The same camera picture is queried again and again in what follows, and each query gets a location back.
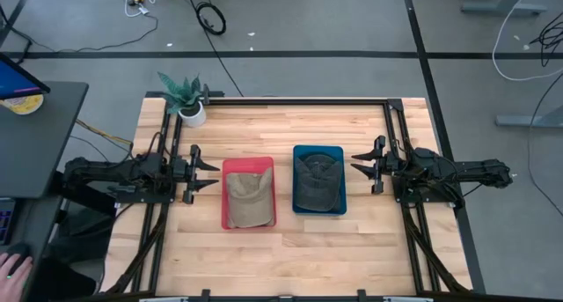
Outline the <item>grey desk leg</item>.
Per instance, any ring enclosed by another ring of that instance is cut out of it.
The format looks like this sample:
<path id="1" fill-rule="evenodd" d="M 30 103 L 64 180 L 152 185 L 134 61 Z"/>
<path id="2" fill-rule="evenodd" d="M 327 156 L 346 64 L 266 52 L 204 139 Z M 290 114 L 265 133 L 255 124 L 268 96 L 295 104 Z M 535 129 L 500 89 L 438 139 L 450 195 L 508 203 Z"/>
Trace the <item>grey desk leg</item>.
<path id="1" fill-rule="evenodd" d="M 465 2 L 461 12 L 493 16 L 535 17 L 547 11 L 541 4 L 525 4 L 523 0 L 498 0 L 496 2 Z"/>
<path id="2" fill-rule="evenodd" d="M 543 115 L 497 115 L 495 124 L 501 127 L 563 129 L 563 106 Z"/>

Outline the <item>black aluminium rig frame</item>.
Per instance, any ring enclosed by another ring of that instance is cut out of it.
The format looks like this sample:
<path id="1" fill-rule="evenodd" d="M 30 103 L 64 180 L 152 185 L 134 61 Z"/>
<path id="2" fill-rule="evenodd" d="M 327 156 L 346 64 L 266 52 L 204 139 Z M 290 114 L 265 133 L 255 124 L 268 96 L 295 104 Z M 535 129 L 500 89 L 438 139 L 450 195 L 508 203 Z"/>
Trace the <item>black aluminium rig frame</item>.
<path id="1" fill-rule="evenodd" d="M 206 108 L 196 129 L 165 119 L 165 102 L 143 100 L 135 150 L 145 151 L 153 134 L 167 128 L 170 151 L 187 157 L 198 145 L 213 166 L 201 172 L 212 185 L 194 202 L 170 206 L 161 259 L 145 262 L 140 287 L 158 296 L 195 300 L 300 302 L 412 295 L 416 282 L 401 208 L 391 184 L 372 195 L 354 169 L 377 136 L 398 125 L 404 113 L 414 142 L 436 147 L 424 99 L 220 98 Z M 294 147 L 337 145 L 346 159 L 347 212 L 340 217 L 297 215 L 292 210 Z M 270 157 L 274 161 L 277 222 L 252 230 L 224 230 L 221 176 L 227 158 Z"/>

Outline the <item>black keyboard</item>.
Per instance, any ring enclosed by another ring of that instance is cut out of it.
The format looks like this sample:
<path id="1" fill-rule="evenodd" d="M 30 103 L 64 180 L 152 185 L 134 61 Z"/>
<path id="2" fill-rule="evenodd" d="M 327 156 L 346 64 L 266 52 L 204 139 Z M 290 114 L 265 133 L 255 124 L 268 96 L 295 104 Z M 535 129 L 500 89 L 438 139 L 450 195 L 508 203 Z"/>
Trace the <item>black keyboard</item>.
<path id="1" fill-rule="evenodd" d="M 11 233 L 16 222 L 17 201 L 11 198 L 0 198 L 0 246 L 10 243 Z"/>

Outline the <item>person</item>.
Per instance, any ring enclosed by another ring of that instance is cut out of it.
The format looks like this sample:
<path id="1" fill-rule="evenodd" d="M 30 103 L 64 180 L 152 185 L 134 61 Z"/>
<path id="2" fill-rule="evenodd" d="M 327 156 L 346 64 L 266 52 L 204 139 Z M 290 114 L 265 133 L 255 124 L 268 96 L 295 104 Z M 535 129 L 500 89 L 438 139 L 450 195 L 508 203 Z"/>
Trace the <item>person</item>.
<path id="1" fill-rule="evenodd" d="M 112 216 L 75 204 L 66 211 L 58 199 L 32 206 L 26 216 L 25 243 L 31 248 L 33 267 L 23 301 L 59 302 L 94 295 L 99 280 L 74 268 L 105 257 L 112 227 Z"/>

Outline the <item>green plant in white pot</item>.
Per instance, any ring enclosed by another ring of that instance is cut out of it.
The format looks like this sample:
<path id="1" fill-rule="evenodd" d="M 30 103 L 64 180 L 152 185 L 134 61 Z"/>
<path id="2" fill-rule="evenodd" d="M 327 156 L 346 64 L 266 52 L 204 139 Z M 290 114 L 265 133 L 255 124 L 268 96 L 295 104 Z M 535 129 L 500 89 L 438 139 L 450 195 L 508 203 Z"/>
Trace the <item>green plant in white pot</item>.
<path id="1" fill-rule="evenodd" d="M 178 114 L 190 128 L 202 126 L 207 120 L 204 100 L 208 87 L 201 83 L 198 76 L 192 81 L 185 78 L 182 84 L 177 84 L 162 72 L 157 75 L 165 87 L 162 97 L 168 104 L 168 113 Z"/>

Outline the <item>dark grey baseball cap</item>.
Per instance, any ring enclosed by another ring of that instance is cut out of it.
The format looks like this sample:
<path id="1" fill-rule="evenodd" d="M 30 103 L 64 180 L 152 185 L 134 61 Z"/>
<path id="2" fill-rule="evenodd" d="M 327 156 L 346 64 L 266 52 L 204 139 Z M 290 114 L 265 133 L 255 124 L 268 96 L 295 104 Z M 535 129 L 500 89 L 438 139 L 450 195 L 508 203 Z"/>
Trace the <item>dark grey baseball cap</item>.
<path id="1" fill-rule="evenodd" d="M 295 204 L 301 210 L 336 213 L 341 206 L 343 164 L 329 155 L 307 154 L 295 160 Z"/>

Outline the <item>black desk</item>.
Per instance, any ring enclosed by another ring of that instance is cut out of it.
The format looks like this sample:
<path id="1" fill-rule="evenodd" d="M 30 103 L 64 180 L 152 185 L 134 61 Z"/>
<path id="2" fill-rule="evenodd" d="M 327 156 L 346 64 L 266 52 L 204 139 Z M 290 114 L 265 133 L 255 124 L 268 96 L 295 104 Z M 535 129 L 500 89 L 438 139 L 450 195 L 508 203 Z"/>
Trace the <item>black desk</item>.
<path id="1" fill-rule="evenodd" d="M 40 268 L 62 197 L 49 191 L 61 156 L 88 92 L 84 82 L 48 82 L 50 93 L 28 115 L 0 109 L 0 201 L 16 202 L 7 243 L 26 243 L 33 268 L 22 294 L 27 301 Z"/>

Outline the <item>yellow wipes canister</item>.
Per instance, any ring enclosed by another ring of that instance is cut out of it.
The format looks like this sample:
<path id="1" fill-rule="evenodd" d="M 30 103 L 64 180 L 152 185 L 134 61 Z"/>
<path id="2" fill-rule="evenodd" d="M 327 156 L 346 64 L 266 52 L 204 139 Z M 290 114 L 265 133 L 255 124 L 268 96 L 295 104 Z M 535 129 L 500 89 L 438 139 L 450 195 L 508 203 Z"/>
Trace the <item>yellow wipes canister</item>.
<path id="1" fill-rule="evenodd" d="M 19 115 L 28 115 L 36 112 L 43 102 L 44 96 L 41 94 L 0 100 L 2 106 Z"/>

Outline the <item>person's hand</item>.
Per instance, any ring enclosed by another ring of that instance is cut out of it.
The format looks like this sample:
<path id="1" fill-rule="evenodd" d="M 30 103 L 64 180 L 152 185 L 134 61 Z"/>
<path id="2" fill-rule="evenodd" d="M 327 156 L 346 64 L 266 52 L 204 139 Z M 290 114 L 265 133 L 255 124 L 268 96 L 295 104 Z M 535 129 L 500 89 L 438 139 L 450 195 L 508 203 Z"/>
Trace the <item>person's hand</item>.
<path id="1" fill-rule="evenodd" d="M 25 282 L 31 273 L 33 258 L 26 257 L 10 275 L 11 269 L 20 258 L 19 254 L 0 254 L 0 302 L 20 302 Z"/>

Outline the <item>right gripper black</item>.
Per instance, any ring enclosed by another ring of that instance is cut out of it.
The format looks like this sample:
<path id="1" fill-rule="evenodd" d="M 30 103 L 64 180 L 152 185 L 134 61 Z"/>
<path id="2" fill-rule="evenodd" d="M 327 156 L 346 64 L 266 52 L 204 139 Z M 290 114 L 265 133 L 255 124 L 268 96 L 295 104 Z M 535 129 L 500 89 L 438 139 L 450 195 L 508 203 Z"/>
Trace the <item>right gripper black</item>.
<path id="1" fill-rule="evenodd" d="M 398 171 L 399 157 L 397 157 L 393 151 L 384 153 L 385 143 L 385 136 L 378 136 L 374 141 L 374 149 L 372 151 L 352 156 L 352 158 L 358 160 L 374 161 L 373 166 L 352 164 L 353 168 L 366 175 L 369 180 L 374 180 L 375 183 L 372 186 L 372 193 L 374 195 L 379 195 L 384 192 L 382 176 L 393 176 L 393 174 Z"/>

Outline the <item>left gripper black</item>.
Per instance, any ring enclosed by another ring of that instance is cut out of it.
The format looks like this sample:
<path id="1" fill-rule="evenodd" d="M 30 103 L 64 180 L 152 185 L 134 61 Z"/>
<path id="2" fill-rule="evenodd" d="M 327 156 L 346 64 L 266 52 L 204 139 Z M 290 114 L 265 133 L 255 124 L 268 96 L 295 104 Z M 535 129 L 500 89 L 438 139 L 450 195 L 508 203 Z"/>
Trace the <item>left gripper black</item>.
<path id="1" fill-rule="evenodd" d="M 182 202 L 186 204 L 194 203 L 194 193 L 201 189 L 213 185 L 218 180 L 197 180 L 196 168 L 203 171 L 219 171 L 219 168 L 205 163 L 201 158 L 201 149 L 198 145 L 192 144 L 190 147 L 190 160 L 186 161 L 182 157 L 171 159 L 172 181 L 174 183 L 186 183 L 183 192 Z"/>

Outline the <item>computer monitor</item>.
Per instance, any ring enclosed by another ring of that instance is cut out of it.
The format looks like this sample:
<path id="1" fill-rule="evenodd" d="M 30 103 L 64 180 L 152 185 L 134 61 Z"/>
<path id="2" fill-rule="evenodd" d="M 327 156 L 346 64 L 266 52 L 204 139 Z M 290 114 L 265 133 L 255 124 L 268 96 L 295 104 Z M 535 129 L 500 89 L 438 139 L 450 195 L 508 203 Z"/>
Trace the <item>computer monitor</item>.
<path id="1" fill-rule="evenodd" d="M 50 93 L 50 88 L 0 53 L 0 99 Z"/>

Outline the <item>blue plastic bin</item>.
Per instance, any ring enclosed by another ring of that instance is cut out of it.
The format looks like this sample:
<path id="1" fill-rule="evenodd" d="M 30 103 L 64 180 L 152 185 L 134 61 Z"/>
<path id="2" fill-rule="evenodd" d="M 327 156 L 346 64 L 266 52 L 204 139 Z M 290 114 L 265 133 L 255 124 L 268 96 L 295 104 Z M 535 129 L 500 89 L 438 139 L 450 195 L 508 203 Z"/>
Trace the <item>blue plastic bin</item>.
<path id="1" fill-rule="evenodd" d="M 343 164 L 343 176 L 341 181 L 341 206 L 342 209 L 339 212 L 332 213 L 332 212 L 315 212 L 315 211 L 308 211 L 308 210 L 301 210 L 295 204 L 295 186 L 296 186 L 296 175 L 294 174 L 295 171 L 295 160 L 303 155 L 307 154 L 319 154 L 323 153 L 329 155 L 335 159 L 338 159 Z M 307 215 L 329 215 L 329 216 L 339 216 L 343 215 L 347 212 L 347 192 L 346 192 L 346 178 L 345 178 L 345 169 L 344 169 L 344 155 L 343 150 L 339 146 L 326 146 L 326 145 L 296 145 L 293 150 L 293 188 L 292 188 L 292 208 L 293 211 L 297 214 L 307 214 Z"/>

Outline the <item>red translucent plastic bin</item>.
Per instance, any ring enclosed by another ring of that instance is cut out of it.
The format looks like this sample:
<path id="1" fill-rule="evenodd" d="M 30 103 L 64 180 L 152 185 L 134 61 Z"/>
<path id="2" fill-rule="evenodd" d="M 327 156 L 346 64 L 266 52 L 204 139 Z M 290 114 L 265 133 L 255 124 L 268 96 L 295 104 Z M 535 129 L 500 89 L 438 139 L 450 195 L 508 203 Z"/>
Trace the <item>red translucent plastic bin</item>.
<path id="1" fill-rule="evenodd" d="M 273 175 L 274 175 L 274 161 L 271 157 L 230 158 L 224 160 L 223 177 L 222 177 L 222 218 L 221 218 L 222 228 L 224 230 L 257 229 L 257 228 L 273 227 L 276 225 L 274 178 L 272 183 L 272 190 L 274 195 L 274 224 L 269 226 L 260 226 L 253 228 L 230 228 L 227 225 L 229 204 L 227 197 L 226 176 L 229 173 L 263 173 L 269 167 L 273 168 Z"/>

